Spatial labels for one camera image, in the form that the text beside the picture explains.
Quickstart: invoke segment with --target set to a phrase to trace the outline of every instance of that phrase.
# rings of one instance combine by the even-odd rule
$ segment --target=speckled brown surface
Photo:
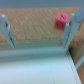
[[[79,74],[82,84],[84,84],[84,69],[79,69],[77,72]]]
[[[71,15],[78,8],[0,9],[0,13],[7,15],[18,41],[62,39],[64,31],[54,29],[58,12]],[[83,27],[74,39],[84,37]],[[0,42],[4,41],[5,38],[0,34]]]

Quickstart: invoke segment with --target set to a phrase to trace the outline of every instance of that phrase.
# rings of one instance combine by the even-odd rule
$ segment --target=red cube
[[[70,16],[68,14],[59,12],[56,18],[54,28],[64,30],[66,23],[69,22],[69,19],[70,19]]]

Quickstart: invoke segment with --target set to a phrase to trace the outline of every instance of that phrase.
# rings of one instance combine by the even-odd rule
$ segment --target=pink block
[[[55,21],[54,28],[64,30],[66,23],[69,22],[70,16],[65,13],[59,12]]]

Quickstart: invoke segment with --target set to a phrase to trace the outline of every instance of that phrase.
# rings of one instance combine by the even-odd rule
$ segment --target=light blue surface
[[[0,8],[80,7],[84,0],[1,0]]]

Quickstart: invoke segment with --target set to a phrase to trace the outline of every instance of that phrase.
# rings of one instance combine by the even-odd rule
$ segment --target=red object
[[[66,23],[69,22],[69,19],[70,19],[70,16],[68,14],[59,12],[56,18],[54,28],[64,30]]]

